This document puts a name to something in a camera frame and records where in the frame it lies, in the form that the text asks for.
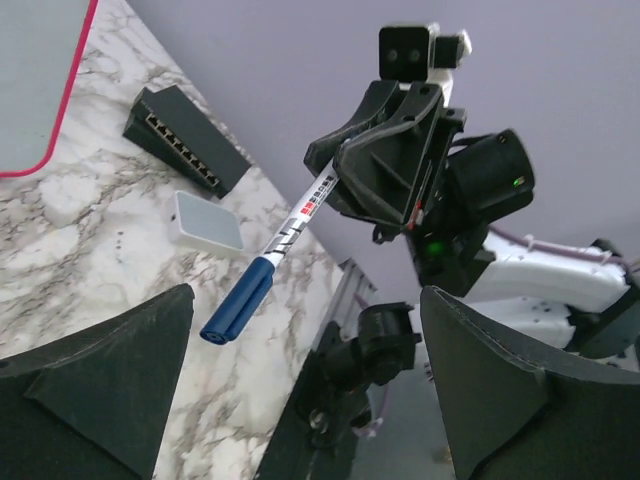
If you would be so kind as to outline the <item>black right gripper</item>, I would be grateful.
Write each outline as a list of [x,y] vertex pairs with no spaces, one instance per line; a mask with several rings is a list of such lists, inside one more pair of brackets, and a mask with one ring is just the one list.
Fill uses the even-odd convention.
[[437,84],[414,82],[400,102],[397,81],[375,80],[343,126],[310,143],[303,163],[319,175],[350,139],[336,157],[349,196],[340,212],[373,224],[375,243],[389,242],[419,222],[466,120]]

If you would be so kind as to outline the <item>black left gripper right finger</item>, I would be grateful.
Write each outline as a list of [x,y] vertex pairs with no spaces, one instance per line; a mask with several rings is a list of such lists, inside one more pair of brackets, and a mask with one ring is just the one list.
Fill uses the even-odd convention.
[[421,293],[459,479],[636,479],[639,375],[526,336],[437,288]]

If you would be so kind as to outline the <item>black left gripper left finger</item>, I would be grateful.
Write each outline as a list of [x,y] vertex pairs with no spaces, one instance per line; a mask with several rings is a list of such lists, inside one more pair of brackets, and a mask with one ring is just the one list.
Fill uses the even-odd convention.
[[192,288],[180,284],[2,359],[2,478],[152,478],[193,301]]

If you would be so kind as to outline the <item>white blue whiteboard marker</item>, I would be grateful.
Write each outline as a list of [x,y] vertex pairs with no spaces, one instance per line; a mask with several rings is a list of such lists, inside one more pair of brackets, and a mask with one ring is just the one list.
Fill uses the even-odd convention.
[[278,265],[337,183],[338,175],[328,163],[202,327],[199,335],[203,340],[225,345],[240,335],[273,286]]

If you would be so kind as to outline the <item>pink framed whiteboard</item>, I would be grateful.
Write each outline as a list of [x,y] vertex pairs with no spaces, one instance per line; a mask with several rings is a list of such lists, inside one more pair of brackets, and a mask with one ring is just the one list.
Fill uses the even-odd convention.
[[1,0],[1,176],[50,160],[96,1]]

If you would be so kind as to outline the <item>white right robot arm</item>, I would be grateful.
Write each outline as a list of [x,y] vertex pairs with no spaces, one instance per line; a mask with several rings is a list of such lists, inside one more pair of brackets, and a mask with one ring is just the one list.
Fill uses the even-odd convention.
[[498,231],[532,201],[533,170],[514,131],[466,138],[465,121],[436,85],[379,80],[308,147],[307,168],[338,177],[329,205],[371,223],[377,243],[403,236],[422,287],[421,332],[407,305],[374,305],[354,339],[313,354],[298,410],[316,448],[371,422],[366,388],[409,369],[420,348],[453,458],[468,469],[548,449],[552,435],[582,451],[618,436],[639,402],[638,376],[603,365],[639,337],[638,278],[607,241],[576,248]]

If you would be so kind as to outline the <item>white grey small box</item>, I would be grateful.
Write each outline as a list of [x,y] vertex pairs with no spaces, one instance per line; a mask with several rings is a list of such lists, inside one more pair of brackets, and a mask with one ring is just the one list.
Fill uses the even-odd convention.
[[233,212],[186,191],[174,192],[166,203],[169,240],[189,250],[220,258],[244,252],[240,224]]

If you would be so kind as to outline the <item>aluminium front rail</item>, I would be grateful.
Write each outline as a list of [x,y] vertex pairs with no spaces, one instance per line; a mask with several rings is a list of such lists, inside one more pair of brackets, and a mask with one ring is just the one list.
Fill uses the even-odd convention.
[[362,310],[378,302],[377,288],[352,259],[340,265],[343,276],[330,301],[322,326],[335,322],[342,340],[357,334],[357,319]]

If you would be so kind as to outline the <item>black network switch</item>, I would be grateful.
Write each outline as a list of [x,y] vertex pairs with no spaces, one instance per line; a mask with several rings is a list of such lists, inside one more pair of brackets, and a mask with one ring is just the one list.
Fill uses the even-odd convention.
[[143,88],[123,136],[214,197],[224,198],[250,162],[176,85]]

